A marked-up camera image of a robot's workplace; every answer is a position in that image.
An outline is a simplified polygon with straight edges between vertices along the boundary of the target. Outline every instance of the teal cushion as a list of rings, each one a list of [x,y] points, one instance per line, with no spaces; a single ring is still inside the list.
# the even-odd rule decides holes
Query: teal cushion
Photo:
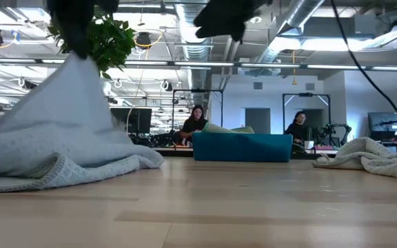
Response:
[[[288,162],[292,135],[193,133],[198,161]]]

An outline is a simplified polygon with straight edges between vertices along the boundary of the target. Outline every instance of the black top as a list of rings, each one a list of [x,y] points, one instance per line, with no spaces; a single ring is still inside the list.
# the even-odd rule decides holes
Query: black top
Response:
[[[203,130],[203,128],[205,128],[206,123],[207,121],[205,119],[201,121],[196,121],[193,118],[189,118],[188,120],[185,121],[185,124],[183,124],[182,132],[190,133],[196,130]],[[192,141],[192,137],[189,137],[186,140]]]
[[[304,137],[306,136],[306,128],[304,127],[304,125],[292,123],[289,125],[289,127],[284,133],[291,134],[292,136],[294,136],[294,139],[297,138],[304,143]]]

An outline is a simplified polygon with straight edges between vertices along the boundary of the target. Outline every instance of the dark-haired woman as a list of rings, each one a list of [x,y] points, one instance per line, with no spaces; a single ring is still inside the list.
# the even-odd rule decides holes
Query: dark-haired woman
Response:
[[[195,105],[191,116],[183,124],[181,131],[182,138],[186,138],[186,141],[192,142],[192,134],[203,130],[206,123],[207,121],[203,115],[203,107],[201,105]]]
[[[285,134],[291,134],[294,137],[294,143],[304,145],[304,137],[306,136],[306,128],[304,127],[304,121],[306,115],[303,111],[299,111],[295,114],[294,122],[289,125]]]

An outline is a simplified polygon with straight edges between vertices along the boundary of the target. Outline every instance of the wooden floor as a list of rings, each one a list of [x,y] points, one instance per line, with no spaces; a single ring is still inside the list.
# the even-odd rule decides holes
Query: wooden floor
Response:
[[[397,179],[168,158],[100,183],[0,194],[0,248],[397,248]]]

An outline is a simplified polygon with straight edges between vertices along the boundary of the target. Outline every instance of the gray blanket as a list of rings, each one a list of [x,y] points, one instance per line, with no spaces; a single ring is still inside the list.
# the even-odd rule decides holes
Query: gray blanket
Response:
[[[357,138],[345,144],[336,158],[320,157],[314,167],[329,169],[365,169],[366,171],[397,178],[397,153],[370,138]]]
[[[95,64],[73,54],[0,118],[0,192],[89,183],[162,163],[114,129]]]

